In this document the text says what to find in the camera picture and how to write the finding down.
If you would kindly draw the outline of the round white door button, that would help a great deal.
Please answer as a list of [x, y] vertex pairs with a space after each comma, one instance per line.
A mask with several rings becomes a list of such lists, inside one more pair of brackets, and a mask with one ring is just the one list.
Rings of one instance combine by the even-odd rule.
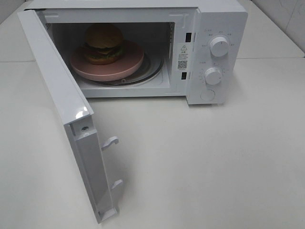
[[215, 98], [214, 90], [204, 90], [200, 94], [200, 98], [204, 101], [212, 101]]

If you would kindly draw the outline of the pink round plate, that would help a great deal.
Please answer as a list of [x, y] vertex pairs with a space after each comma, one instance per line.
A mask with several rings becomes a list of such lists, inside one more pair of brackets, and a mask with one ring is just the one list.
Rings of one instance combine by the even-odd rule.
[[80, 48], [77, 48], [70, 57], [70, 65], [79, 76], [88, 80], [98, 82], [119, 80], [135, 73], [144, 59], [144, 50], [137, 43], [124, 41], [123, 48], [123, 56], [106, 65], [89, 63]]

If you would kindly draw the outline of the white microwave door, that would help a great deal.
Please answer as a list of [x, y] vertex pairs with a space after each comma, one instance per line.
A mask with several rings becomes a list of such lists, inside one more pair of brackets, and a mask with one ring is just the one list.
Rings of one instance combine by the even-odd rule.
[[97, 222], [101, 223], [118, 212], [114, 196], [122, 180], [109, 183], [102, 152], [119, 139], [110, 137], [100, 144], [92, 120], [94, 112], [48, 34], [43, 14], [25, 10], [18, 17], [60, 116]]

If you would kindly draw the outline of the burger with lettuce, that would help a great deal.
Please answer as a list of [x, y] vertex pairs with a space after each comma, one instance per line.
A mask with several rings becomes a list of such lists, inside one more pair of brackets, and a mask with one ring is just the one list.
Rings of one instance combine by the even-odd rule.
[[124, 54], [123, 34], [109, 23], [92, 24], [85, 32], [84, 41], [83, 56], [91, 64], [114, 63]]

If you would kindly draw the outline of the glass microwave turntable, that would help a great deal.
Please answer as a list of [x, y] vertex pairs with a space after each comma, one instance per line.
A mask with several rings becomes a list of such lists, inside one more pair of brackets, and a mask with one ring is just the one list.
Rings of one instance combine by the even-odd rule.
[[139, 69], [129, 76], [110, 82], [99, 82], [87, 79], [85, 79], [85, 81], [112, 87], [136, 85], [153, 79], [160, 72], [162, 67], [163, 58], [157, 54], [145, 52], [143, 62]]

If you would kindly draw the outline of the white warning label sticker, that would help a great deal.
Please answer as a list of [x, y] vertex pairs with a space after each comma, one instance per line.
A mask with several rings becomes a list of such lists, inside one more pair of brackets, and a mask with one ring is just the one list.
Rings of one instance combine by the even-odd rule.
[[191, 46], [189, 43], [178, 43], [176, 45], [176, 67], [177, 70], [188, 70], [191, 57]]

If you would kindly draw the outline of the lower white timer knob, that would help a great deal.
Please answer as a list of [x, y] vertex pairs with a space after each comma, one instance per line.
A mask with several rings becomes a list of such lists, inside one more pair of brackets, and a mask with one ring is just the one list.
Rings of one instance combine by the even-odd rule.
[[216, 85], [222, 79], [222, 71], [217, 67], [211, 67], [204, 73], [205, 82], [209, 85]]

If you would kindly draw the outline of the white microwave oven body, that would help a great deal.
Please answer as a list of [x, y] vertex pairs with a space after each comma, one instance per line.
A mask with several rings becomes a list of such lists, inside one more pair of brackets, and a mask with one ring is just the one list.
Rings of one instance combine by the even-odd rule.
[[[224, 102], [248, 16], [235, 0], [35, 0], [25, 10], [43, 14], [47, 32], [84, 97], [183, 96], [188, 104]], [[84, 32], [94, 23], [111, 23], [144, 53], [159, 55], [160, 72], [149, 81], [123, 87], [85, 81], [72, 69], [70, 56], [84, 45]], [[228, 38], [229, 52], [215, 57], [209, 43], [219, 35]], [[178, 43], [191, 46], [188, 70], [177, 70]], [[223, 74], [216, 85], [205, 82], [204, 73], [211, 67]], [[202, 100], [201, 92], [209, 89], [215, 98]]]

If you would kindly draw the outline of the upper white power knob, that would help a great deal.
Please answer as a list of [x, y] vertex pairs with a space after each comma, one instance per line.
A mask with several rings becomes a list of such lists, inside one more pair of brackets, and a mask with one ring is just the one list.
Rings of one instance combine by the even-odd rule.
[[222, 57], [229, 52], [230, 42], [224, 35], [215, 36], [211, 39], [210, 52], [215, 57]]

